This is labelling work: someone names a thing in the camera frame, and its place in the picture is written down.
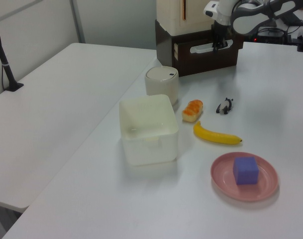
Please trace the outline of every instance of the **white wall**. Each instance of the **white wall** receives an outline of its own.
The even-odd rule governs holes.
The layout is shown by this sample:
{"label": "white wall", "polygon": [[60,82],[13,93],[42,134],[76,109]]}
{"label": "white wall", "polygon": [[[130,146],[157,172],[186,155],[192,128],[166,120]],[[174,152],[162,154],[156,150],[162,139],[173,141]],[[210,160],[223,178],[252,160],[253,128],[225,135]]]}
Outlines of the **white wall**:
{"label": "white wall", "polygon": [[156,49],[156,0],[74,0],[86,43]]}
{"label": "white wall", "polygon": [[70,0],[42,0],[0,20],[0,36],[13,75],[19,81],[69,44],[78,42]]}

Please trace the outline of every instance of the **white box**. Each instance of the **white box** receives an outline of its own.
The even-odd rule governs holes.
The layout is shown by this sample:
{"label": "white box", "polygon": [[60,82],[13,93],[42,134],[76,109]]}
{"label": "white box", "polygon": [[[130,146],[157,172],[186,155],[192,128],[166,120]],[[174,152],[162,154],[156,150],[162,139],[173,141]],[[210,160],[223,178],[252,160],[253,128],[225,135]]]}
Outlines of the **white box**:
{"label": "white box", "polygon": [[210,0],[157,0],[157,21],[171,36],[211,30],[213,20],[203,14]]}
{"label": "white box", "polygon": [[177,157],[179,128],[168,96],[121,101],[119,122],[128,163],[169,162]]}

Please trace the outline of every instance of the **brown drawer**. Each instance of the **brown drawer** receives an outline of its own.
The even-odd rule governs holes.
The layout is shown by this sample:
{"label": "brown drawer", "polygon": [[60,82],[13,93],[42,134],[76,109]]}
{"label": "brown drawer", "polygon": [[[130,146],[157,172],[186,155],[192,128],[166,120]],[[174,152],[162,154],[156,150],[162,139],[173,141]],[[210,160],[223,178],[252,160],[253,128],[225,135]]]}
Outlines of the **brown drawer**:
{"label": "brown drawer", "polygon": [[211,31],[202,31],[180,36],[170,36],[156,22],[157,58],[161,64],[179,71],[180,76],[234,66],[243,39],[229,37],[233,44],[217,52],[191,53],[190,48],[212,43]]}

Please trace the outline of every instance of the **white cup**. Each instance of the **white cup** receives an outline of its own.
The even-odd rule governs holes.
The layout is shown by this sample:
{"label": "white cup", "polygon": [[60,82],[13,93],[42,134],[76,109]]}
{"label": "white cup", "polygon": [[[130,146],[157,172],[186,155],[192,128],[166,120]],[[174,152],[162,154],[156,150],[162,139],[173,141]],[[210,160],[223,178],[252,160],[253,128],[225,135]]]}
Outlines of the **white cup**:
{"label": "white cup", "polygon": [[171,105],[178,99],[179,73],[176,68],[159,66],[151,68],[145,75],[146,93],[167,95]]}

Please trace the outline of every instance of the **white plastic container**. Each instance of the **white plastic container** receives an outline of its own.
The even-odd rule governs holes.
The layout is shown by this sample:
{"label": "white plastic container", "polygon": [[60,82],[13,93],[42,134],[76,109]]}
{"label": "white plastic container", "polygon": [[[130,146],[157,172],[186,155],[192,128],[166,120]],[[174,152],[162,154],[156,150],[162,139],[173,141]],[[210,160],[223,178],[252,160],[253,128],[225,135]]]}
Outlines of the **white plastic container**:
{"label": "white plastic container", "polygon": [[179,128],[168,96],[121,101],[119,122],[128,163],[169,162],[177,157]]}
{"label": "white plastic container", "polygon": [[157,0],[157,21],[171,36],[210,30],[213,20],[203,14],[210,0]]}
{"label": "white plastic container", "polygon": [[169,66],[153,67],[145,75],[145,85],[147,95],[166,95],[174,105],[178,99],[178,70]]}

